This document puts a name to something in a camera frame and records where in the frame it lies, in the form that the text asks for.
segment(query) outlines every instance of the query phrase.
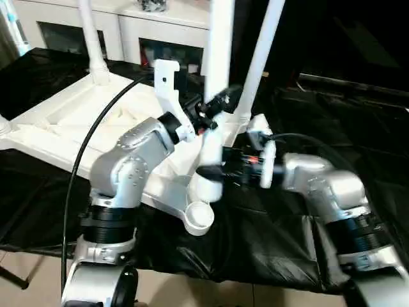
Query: white pole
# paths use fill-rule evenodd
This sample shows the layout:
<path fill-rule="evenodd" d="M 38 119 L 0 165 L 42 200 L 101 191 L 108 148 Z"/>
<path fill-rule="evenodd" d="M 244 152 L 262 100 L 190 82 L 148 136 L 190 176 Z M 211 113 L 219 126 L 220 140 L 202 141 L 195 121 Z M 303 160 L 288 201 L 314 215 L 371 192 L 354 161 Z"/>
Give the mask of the white pole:
<path fill-rule="evenodd" d="M 212 0 L 210 33 L 208 41 L 208 62 L 204 101 L 207 103 L 229 86 L 231 41 L 235 0 Z M 199 165 L 221 164 L 223 154 L 223 126 L 225 114 L 214 119 L 218 127 L 208 130 L 203 136 Z M 197 174 L 196 195 L 202 201 L 214 202 L 222 196 L 222 184 L 209 181 Z"/>
<path fill-rule="evenodd" d="M 95 84 L 106 85 L 109 83 L 109 70 L 102 57 L 100 40 L 93 20 L 91 0 L 78 0 L 78 4 L 89 55 L 89 72 Z"/>
<path fill-rule="evenodd" d="M 273 44 L 284 3 L 285 0 L 270 0 L 268 3 L 266 15 L 254 50 L 253 59 L 243 87 L 243 93 L 240 97 L 233 119 L 235 120 L 238 118 L 239 123 L 242 125 L 239 133 L 245 131 L 247 124 L 250 121 L 251 108 L 254 99 L 256 98 L 268 55 L 270 54 L 270 49 Z"/>

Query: wire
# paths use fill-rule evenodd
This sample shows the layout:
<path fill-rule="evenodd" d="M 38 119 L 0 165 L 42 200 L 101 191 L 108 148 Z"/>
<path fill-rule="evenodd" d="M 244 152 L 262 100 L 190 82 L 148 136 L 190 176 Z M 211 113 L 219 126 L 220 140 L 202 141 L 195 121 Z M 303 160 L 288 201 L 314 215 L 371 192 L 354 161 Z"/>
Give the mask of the wire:
<path fill-rule="evenodd" d="M 89 129 L 86 137 L 84 138 L 84 141 L 81 144 L 81 147 L 79 148 L 77 157 L 75 158 L 75 162 L 72 168 L 71 176 L 70 176 L 70 181 L 68 183 L 68 190 L 66 193 L 66 198 L 65 198 L 65 207 L 64 207 L 64 222 L 63 222 L 63 250 L 61 252 L 61 295 L 63 294 L 65 283 L 66 283 L 66 257 L 67 257 L 67 241 L 66 241 L 66 229 L 67 229 L 67 222 L 68 222 L 68 208 L 70 204 L 70 195 L 71 195 L 71 190 L 73 186 L 73 182 L 75 179 L 75 176 L 77 174 L 79 164 L 81 162 L 81 157 L 84 154 L 84 151 L 88 145 L 89 140 L 91 139 L 92 135 L 94 134 L 96 128 L 100 124 L 100 122 L 104 119 L 105 115 L 109 112 L 109 110 L 112 108 L 117 101 L 124 96 L 126 92 L 128 92 L 131 88 L 133 88 L 136 84 L 140 83 L 144 77 L 139 78 L 138 80 L 133 81 L 130 83 L 126 88 L 121 90 L 102 110 L 102 112 L 98 115 L 96 118 L 95 122 L 92 124 L 91 128 Z"/>
<path fill-rule="evenodd" d="M 271 136 L 269 136 L 269 139 L 271 140 L 282 139 L 282 138 L 304 139 L 318 147 L 322 147 L 322 149 L 324 149 L 327 152 L 328 158 L 332 157 L 333 159 L 337 160 L 337 164 L 339 164 L 338 167 L 344 168 L 348 171 L 354 170 L 353 166 L 351 165 L 349 161 L 347 161 L 342 155 L 340 155 L 331 146 L 328 146 L 327 144 L 325 144 L 323 141 L 320 141 L 319 139 L 316 139 L 312 136 L 307 136 L 301 133 L 279 133 L 279 134 L 272 134 Z"/>

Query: white frame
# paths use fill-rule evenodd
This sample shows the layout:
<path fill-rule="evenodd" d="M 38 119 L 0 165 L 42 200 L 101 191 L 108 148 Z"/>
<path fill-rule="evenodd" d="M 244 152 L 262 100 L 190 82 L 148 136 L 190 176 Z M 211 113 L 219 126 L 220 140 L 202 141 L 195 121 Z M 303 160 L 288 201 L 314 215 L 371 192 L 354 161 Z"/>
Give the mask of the white frame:
<path fill-rule="evenodd" d="M 78 8 L 22 0 L 13 3 L 31 47 L 47 48 L 38 21 L 82 27 Z M 122 61 L 124 57 L 118 16 L 93 11 L 93 17 L 96 29 L 104 34 L 108 59 Z"/>
<path fill-rule="evenodd" d="M 120 16 L 119 18 L 125 61 L 141 64 L 140 38 L 158 40 L 167 43 L 177 43 L 180 45 L 203 48 L 201 74 L 205 75 L 209 33 L 207 29 L 193 28 L 135 17 Z"/>

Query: black fabric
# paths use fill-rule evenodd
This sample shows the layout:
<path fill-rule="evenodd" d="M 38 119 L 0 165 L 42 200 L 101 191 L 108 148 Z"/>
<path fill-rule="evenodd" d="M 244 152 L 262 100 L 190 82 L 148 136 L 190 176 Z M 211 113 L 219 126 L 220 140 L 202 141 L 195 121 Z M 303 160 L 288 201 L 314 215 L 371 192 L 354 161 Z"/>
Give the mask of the black fabric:
<path fill-rule="evenodd" d="M 71 54 L 29 52 L 0 72 L 0 114 L 9 119 L 17 116 L 84 76 L 87 65 L 84 58 Z M 133 79 L 141 71 L 124 62 L 109 62 L 109 67 Z M 289 90 L 262 101 L 254 111 L 266 113 L 273 131 L 319 138 L 353 164 L 407 264 L 409 142 L 405 131 L 409 113 Z M 288 150 L 325 157 L 319 148 L 303 141 L 279 143 L 279 152 Z M 0 233 L 4 234 L 0 248 L 60 255 L 68 175 L 16 150 L 0 152 Z M 88 194 L 88 181 L 77 178 L 68 219 L 71 252 Z M 21 206 L 25 206 L 23 212 L 19 212 Z M 210 231 L 193 237 L 177 218 L 142 205 L 136 214 L 135 266 L 315 292 L 338 292 L 348 279 L 339 270 L 320 219 L 299 195 L 278 187 L 266 191 L 227 185 L 213 209 L 215 222 Z"/>

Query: floor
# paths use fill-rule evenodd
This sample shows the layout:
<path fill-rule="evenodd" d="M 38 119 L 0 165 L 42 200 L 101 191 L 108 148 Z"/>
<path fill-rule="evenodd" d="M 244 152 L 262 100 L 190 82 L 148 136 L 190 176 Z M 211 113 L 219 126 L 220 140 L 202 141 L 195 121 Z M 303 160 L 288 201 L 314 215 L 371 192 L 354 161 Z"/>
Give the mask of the floor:
<path fill-rule="evenodd" d="M 0 278 L 2 307 L 59 306 L 60 259 L 0 251 L 0 264 L 31 280 L 20 290 Z M 149 307 L 345 307 L 342 297 L 225 281 L 220 284 L 181 275 L 139 271 L 138 300 Z"/>

